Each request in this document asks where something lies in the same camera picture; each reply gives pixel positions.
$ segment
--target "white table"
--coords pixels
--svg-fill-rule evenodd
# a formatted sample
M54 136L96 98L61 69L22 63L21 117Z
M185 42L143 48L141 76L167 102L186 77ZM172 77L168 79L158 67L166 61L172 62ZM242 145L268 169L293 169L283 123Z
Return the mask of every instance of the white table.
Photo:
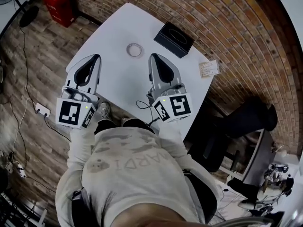
M213 77L201 79L198 65L209 60L196 48L192 47L188 55L180 59L153 40L163 25L149 13L126 3L92 34L71 60L67 70L84 57L99 54L102 66L97 93L133 116L150 123L150 110L139 109L136 101L148 103L146 94L152 87L148 72L150 55L158 53L166 57L178 67L182 82L192 98L194 113L176 123L184 139ZM140 58L127 54L126 47L130 43L137 43L143 48ZM152 111L154 118L158 117L156 111Z

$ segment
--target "trash can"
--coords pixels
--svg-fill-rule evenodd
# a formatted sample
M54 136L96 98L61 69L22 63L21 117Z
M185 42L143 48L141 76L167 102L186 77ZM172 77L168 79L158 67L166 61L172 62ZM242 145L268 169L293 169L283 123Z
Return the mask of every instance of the trash can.
M53 20L64 27L71 25L75 19L72 12L71 0L44 0L44 2Z

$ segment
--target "white cable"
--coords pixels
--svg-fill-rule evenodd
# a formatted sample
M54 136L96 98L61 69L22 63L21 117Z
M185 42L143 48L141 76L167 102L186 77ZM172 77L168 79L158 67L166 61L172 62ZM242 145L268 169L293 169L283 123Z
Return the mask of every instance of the white cable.
M22 116L22 118L21 118L21 121L20 121L20 124L19 124L19 127L18 127L18 131L17 131L17 133L16 133L16 137L15 137L15 141L14 141L14 144L13 144L13 150L12 150L12 152L15 151L15 143L16 143L16 141L17 141L18 133L19 133L20 128L21 128L22 120L23 120L24 115L25 115L25 113L26 113L26 111L27 111L27 102L28 102L29 99L30 99L30 98L28 97L28 98L27 98L27 101L26 101L26 103L25 103L25 111L24 111L23 116Z

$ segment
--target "floor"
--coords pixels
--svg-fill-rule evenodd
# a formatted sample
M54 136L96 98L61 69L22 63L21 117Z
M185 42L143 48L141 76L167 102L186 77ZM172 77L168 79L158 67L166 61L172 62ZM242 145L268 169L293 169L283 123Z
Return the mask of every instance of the floor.
M38 17L23 28L26 34L27 88L35 103L39 102L51 110L49 121L54 127L56 99L60 97L65 83L65 68L98 26L79 17L69 28L65 28L51 19L41 1L36 5L40 8ZM0 103L11 101L14 113L20 121L28 95L25 90L27 70L23 54L24 34L18 26L18 20L20 15L0 41L0 58L6 72ZM60 132L68 136L64 133L65 130L62 128ZM27 150L27 176L55 190L67 169L68 141L46 126L43 116L35 114L30 101L20 131ZM5 154L12 151L16 132L17 122L10 104L0 105L0 150ZM15 149L14 160L24 165L25 150L20 136ZM58 226L54 192L33 179L22 179L16 174L10 176L10 184L23 203L28 206L36 204L36 212L47 208L47 223Z

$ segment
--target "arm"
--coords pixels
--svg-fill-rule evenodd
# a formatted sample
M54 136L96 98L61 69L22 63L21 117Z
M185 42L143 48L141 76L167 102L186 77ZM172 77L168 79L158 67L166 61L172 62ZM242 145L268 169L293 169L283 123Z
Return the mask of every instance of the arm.
M174 127L176 124L173 122L159 122L158 125L160 128L159 138L161 147L176 160L182 170L190 170L192 174L204 182L212 190L219 203L219 193L214 178L203 166L194 161L191 155L187 154L181 134L179 130Z
M67 171L61 177L56 190L56 210L62 227L74 226L71 215L71 198L75 191L82 188L82 169L91 156L91 146L95 145L94 130L96 123L91 122L86 130L71 131L70 151Z

